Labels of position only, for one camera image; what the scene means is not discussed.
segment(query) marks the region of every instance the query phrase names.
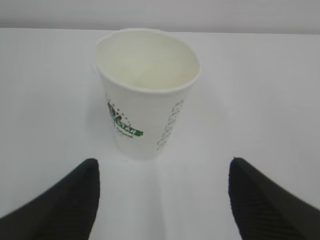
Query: paper cup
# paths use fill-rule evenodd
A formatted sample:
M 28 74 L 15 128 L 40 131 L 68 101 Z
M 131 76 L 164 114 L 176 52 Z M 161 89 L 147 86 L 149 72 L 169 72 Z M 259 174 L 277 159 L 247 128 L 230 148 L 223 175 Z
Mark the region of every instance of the paper cup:
M 116 143 L 138 159 L 166 145 L 201 67 L 183 41 L 153 29 L 124 29 L 95 48 Z

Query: white wall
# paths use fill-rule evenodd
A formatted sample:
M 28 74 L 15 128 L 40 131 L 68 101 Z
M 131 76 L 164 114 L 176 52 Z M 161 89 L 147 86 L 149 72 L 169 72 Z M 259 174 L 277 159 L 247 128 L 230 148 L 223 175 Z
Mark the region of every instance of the white wall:
M 320 0 L 0 0 L 0 27 L 320 33 Z

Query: cup rim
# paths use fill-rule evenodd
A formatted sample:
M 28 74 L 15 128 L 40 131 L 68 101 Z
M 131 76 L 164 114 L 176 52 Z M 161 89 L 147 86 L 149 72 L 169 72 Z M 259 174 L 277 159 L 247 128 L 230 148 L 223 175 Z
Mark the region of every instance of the cup rim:
M 98 39 L 98 41 L 95 44 L 94 56 L 96 56 L 97 46 L 101 42 L 103 42 L 104 40 L 109 39 L 109 38 L 111 38 L 112 36 L 114 36 L 114 35 L 116 35 L 118 33 L 135 32 L 135 31 L 146 31 L 146 32 L 166 35 L 166 36 L 168 36 L 170 38 L 173 38 L 174 40 L 180 42 L 181 44 L 185 45 L 194 54 L 195 59 L 198 62 L 198 66 L 199 66 L 198 67 L 198 73 L 196 74 L 196 76 L 192 80 L 188 81 L 187 83 L 185 83 L 183 85 L 177 86 L 177 87 L 168 88 L 168 89 L 148 89 L 148 88 L 142 88 L 142 87 L 137 87 L 137 86 L 132 86 L 132 85 L 126 84 L 124 82 L 116 80 L 114 77 L 110 76 L 109 74 L 106 74 L 106 73 L 102 72 L 100 70 L 99 66 L 97 65 L 96 58 L 94 58 L 94 68 L 104 78 L 106 78 L 107 80 L 110 80 L 113 84 L 117 85 L 118 87 L 122 87 L 122 88 L 125 88 L 125 89 L 133 91 L 133 92 L 142 93 L 142 94 L 157 94 L 157 95 L 172 94 L 172 93 L 176 93 L 176 92 L 182 91 L 184 89 L 187 89 L 191 85 L 193 85 L 195 83 L 195 81 L 199 78 L 199 75 L 202 72 L 202 67 L 201 67 L 201 62 L 200 62 L 200 59 L 198 57 L 198 54 L 188 44 L 186 44 L 183 40 L 179 39 L 176 36 L 171 35 L 169 32 L 161 31 L 161 30 L 158 30 L 158 29 L 151 29 L 151 28 L 125 28 L 125 29 L 121 29 L 121 30 L 112 31 L 111 34 L 103 36 L 100 39 Z

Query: white table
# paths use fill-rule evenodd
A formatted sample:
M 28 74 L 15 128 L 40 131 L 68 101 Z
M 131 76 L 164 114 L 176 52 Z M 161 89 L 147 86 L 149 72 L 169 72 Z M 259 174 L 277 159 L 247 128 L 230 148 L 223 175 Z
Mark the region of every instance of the white table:
M 91 240 L 240 240 L 229 163 L 243 157 L 320 208 L 320 36 L 174 33 L 199 54 L 164 153 L 118 153 L 92 70 L 109 31 L 0 29 L 0 216 L 86 158 L 100 163 Z

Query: black object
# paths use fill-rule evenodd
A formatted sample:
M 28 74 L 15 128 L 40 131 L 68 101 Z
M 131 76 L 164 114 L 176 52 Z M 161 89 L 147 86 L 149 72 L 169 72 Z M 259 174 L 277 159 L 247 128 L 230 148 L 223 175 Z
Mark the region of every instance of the black object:
M 320 211 L 242 158 L 230 164 L 229 197 L 243 240 L 320 240 Z
M 100 198 L 99 165 L 87 159 L 46 192 L 0 219 L 0 240 L 87 240 Z

